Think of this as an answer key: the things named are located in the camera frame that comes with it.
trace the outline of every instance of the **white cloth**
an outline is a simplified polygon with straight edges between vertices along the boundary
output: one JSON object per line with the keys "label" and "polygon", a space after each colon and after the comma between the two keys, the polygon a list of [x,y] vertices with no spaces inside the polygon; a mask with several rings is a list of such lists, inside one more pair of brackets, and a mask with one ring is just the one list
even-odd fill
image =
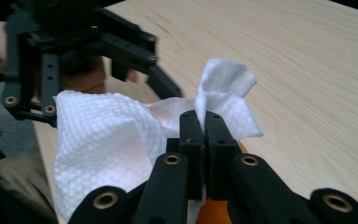
{"label": "white cloth", "polygon": [[[63,91],[57,97],[59,148],[54,164],[56,209],[69,219],[88,193],[101,186],[130,191],[150,176],[168,137],[179,137],[179,116],[196,109],[222,116],[233,137],[261,136],[243,96],[256,83],[246,65],[225,59],[205,64],[196,100],[171,98],[143,105],[131,98]],[[201,203],[190,203],[195,223]]]}

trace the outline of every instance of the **black plastic part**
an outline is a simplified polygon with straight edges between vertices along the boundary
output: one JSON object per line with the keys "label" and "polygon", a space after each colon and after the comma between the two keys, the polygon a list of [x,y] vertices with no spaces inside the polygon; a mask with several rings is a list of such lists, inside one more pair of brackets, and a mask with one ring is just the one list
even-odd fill
{"label": "black plastic part", "polygon": [[228,200],[232,159],[241,153],[223,118],[207,111],[205,117],[206,189],[213,200]]}
{"label": "black plastic part", "polygon": [[42,113],[50,120],[57,119],[57,109],[53,96],[61,91],[62,78],[60,76],[60,58],[57,54],[42,56]]}
{"label": "black plastic part", "polygon": [[237,155],[231,176],[255,223],[320,223],[260,157]]}
{"label": "black plastic part", "polygon": [[132,223],[186,223],[187,172],[184,155],[170,152],[159,156]]}
{"label": "black plastic part", "polygon": [[202,199],[205,183],[205,148],[199,119],[195,110],[180,116],[179,152],[188,158],[188,199]]}
{"label": "black plastic part", "polygon": [[310,210],[322,223],[358,223],[358,202],[335,189],[317,189],[310,196]]}
{"label": "black plastic part", "polygon": [[180,89],[176,84],[167,78],[167,75],[159,68],[154,65],[148,69],[149,78],[147,84],[161,99],[167,99],[169,97],[182,97]]}
{"label": "black plastic part", "polygon": [[[69,76],[87,72],[90,66],[84,62],[100,55],[112,59],[113,77],[125,80],[132,68],[150,76],[147,83],[161,99],[182,96],[175,83],[157,66],[155,36],[107,9],[98,8],[93,0],[70,7],[74,4],[76,1],[70,0],[64,4],[23,0],[9,17],[6,86],[1,102],[14,118],[38,120],[55,127],[56,105],[51,97],[63,89],[62,72]],[[63,8],[70,14],[61,14]],[[56,22],[62,15],[71,20]],[[30,104],[34,90],[38,89],[34,75],[39,64],[42,66],[41,106],[34,112]]]}
{"label": "black plastic part", "polygon": [[72,214],[68,223],[130,223],[128,204],[129,197],[123,189],[109,186],[101,187],[87,195]]}

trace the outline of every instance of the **screw hole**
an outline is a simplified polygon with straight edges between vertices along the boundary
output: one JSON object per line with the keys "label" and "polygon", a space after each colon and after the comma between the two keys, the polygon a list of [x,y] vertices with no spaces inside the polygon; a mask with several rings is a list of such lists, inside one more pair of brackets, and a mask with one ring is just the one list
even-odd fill
{"label": "screw hole", "polygon": [[16,103],[16,101],[17,101],[17,98],[14,96],[8,96],[5,99],[5,103],[7,103],[8,105],[12,105],[12,104]]}
{"label": "screw hole", "polygon": [[98,209],[106,209],[113,206],[118,200],[118,196],[115,192],[105,192],[98,195],[93,202],[94,207]]}
{"label": "screw hole", "polygon": [[241,161],[245,165],[256,166],[258,164],[258,159],[254,158],[254,157],[250,157],[250,156],[242,157]]}
{"label": "screw hole", "polygon": [[333,194],[326,194],[324,195],[324,202],[331,208],[343,212],[343,213],[349,213],[352,210],[352,206],[350,203],[348,203],[347,200],[344,198],[333,195]]}
{"label": "screw hole", "polygon": [[54,105],[48,105],[45,107],[45,111],[48,113],[54,113],[55,112],[55,106]]}
{"label": "screw hole", "polygon": [[178,156],[174,156],[174,155],[166,156],[164,158],[164,162],[169,165],[175,165],[175,164],[179,163],[179,161],[180,161],[180,158]]}

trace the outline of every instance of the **crumpled white cloth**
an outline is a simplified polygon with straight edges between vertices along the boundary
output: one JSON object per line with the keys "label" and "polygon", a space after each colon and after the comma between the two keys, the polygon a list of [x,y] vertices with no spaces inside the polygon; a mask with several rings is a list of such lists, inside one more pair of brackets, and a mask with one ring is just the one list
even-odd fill
{"label": "crumpled white cloth", "polygon": [[[118,93],[61,92],[56,99],[56,210],[69,220],[94,189],[108,185],[130,191],[145,182],[165,152],[167,138],[179,137],[179,116],[188,110],[196,109],[202,129],[208,110],[224,118],[237,140],[261,136],[243,99],[255,83],[246,65],[211,59],[195,100],[170,98],[143,105]],[[195,223],[201,204],[189,203],[187,223]]]}

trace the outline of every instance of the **person's hand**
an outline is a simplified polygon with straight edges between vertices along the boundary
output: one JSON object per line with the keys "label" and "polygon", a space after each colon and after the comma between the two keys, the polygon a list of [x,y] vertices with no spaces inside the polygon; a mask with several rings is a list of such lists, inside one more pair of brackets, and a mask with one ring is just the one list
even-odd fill
{"label": "person's hand", "polygon": [[[4,22],[0,22],[0,73],[5,72],[5,62],[7,58],[6,34],[4,31],[4,25]],[[70,76],[62,74],[65,89],[82,91],[85,93],[104,93],[104,81],[106,79],[106,73],[103,67],[103,59],[101,56],[96,56],[90,60],[90,69],[88,69],[87,72],[78,72]],[[127,74],[127,80],[131,82],[137,82],[137,76],[134,70],[129,70]],[[38,96],[39,91],[40,90],[35,90],[36,96]]]}

